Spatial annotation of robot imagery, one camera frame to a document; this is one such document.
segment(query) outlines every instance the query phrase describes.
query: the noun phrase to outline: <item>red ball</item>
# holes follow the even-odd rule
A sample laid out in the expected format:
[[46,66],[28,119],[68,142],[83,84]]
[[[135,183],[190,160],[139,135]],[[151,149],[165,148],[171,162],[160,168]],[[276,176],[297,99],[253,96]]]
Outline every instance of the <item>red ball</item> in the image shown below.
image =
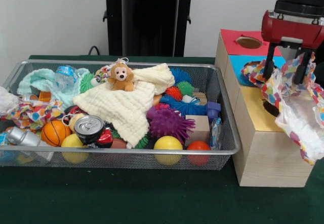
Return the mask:
[[[194,141],[188,146],[187,150],[190,151],[210,151],[211,148],[209,145],[201,140]],[[188,160],[191,162],[191,164],[196,166],[203,166],[206,165],[210,155],[188,155]]]

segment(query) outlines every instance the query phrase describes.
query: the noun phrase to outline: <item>purple block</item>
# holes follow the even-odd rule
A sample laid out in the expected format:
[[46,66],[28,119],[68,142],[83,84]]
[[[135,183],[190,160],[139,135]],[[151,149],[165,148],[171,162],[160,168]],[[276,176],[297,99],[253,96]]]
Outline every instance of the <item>purple block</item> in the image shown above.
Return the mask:
[[213,119],[218,118],[219,112],[221,111],[221,104],[215,102],[207,102],[207,116],[211,123]]

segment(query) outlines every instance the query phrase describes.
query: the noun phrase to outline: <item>orange ball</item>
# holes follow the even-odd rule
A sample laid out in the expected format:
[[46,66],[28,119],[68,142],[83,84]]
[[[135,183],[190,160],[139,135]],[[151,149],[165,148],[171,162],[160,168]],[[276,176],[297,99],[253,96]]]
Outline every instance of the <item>orange ball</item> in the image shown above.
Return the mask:
[[178,87],[173,86],[170,88],[167,88],[166,90],[166,94],[169,96],[172,96],[174,99],[176,99],[177,101],[181,101],[182,100],[182,94],[181,91]]
[[[192,151],[210,151],[211,148],[209,145],[201,140],[197,140],[192,142],[187,150],[192,150]],[[209,158],[211,157],[210,155],[188,155],[188,160],[196,166],[204,166],[207,164]]]
[[42,129],[42,140],[51,146],[61,146],[63,140],[71,134],[69,127],[62,121],[55,120],[45,124]]

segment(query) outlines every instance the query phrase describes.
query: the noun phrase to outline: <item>wire mesh basket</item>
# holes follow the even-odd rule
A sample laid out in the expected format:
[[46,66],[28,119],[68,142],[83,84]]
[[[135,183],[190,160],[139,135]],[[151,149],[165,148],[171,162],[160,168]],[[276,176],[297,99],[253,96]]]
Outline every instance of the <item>wire mesh basket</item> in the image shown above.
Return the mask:
[[[17,94],[19,82],[28,73],[41,68],[56,71],[58,66],[68,64],[75,68],[85,67],[90,72],[96,72],[102,66],[110,63],[112,62],[27,60],[14,68],[3,87],[8,89],[10,93]],[[155,65],[157,64],[128,63],[129,67],[137,69]],[[0,165],[133,169],[222,169],[230,156],[240,149],[240,139],[220,70],[212,65],[203,64],[169,64],[169,67],[180,68],[188,72],[192,78],[194,88],[205,93],[208,101],[221,104],[221,149],[219,151],[153,150],[154,140],[150,140],[147,147],[141,150],[0,146]],[[0,122],[0,132],[10,126],[14,126],[11,121]],[[196,163],[204,162],[204,164],[192,164],[192,159]],[[161,162],[176,162],[176,164],[166,165],[161,164]]]

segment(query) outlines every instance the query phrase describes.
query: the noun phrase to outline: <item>stuffed monkey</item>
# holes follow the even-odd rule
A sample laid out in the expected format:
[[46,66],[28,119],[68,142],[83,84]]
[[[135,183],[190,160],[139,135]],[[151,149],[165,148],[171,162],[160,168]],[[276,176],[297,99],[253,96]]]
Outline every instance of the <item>stuffed monkey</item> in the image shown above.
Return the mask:
[[108,81],[112,84],[112,90],[134,90],[134,74],[126,64],[122,62],[115,64],[111,68],[110,73],[111,77],[108,78]]

